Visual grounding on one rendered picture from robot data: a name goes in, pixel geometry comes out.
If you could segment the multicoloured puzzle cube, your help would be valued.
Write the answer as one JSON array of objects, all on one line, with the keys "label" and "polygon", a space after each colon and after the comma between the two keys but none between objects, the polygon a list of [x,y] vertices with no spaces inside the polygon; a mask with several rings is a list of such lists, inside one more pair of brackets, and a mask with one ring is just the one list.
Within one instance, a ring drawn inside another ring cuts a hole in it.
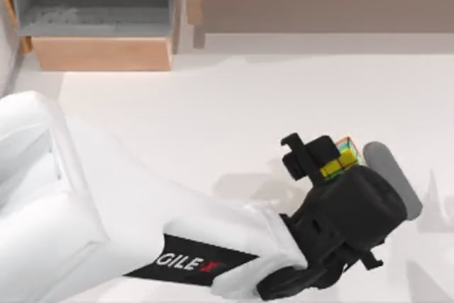
[{"label": "multicoloured puzzle cube", "polygon": [[364,157],[361,152],[356,148],[352,138],[346,136],[336,142],[336,147],[340,153],[340,156],[335,160],[330,161],[328,164],[321,168],[321,174],[326,179],[339,176],[345,172],[348,168],[354,165],[366,166]]}]

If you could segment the closed brown drawer front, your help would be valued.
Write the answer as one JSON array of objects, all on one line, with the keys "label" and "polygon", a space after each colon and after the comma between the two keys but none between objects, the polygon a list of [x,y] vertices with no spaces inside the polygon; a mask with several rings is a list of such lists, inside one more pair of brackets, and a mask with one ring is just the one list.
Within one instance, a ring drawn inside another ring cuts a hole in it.
[{"label": "closed brown drawer front", "polygon": [[454,33],[454,0],[203,0],[209,33]]}]

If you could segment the pale wooden drawer front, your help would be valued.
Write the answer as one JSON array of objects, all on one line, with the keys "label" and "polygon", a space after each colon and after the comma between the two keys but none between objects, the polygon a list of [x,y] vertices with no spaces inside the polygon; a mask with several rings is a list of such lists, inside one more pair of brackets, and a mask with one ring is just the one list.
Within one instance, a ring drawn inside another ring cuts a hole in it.
[{"label": "pale wooden drawer front", "polygon": [[40,66],[55,72],[169,71],[171,38],[33,37]]}]

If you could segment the wooden cupboard side panel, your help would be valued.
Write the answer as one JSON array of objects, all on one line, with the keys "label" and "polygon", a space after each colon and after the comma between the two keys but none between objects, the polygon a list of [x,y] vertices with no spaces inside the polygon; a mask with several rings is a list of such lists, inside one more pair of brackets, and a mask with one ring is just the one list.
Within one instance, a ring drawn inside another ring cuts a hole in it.
[{"label": "wooden cupboard side panel", "polygon": [[[14,26],[15,29],[18,28],[18,21],[16,18],[16,12],[14,9],[14,3],[13,0],[3,0],[4,4],[6,6],[7,13],[9,15],[9,18],[11,19],[11,22]],[[30,36],[20,36],[20,46],[21,46],[21,52],[23,54],[28,54],[32,51],[33,46],[31,42],[31,37]]]}]

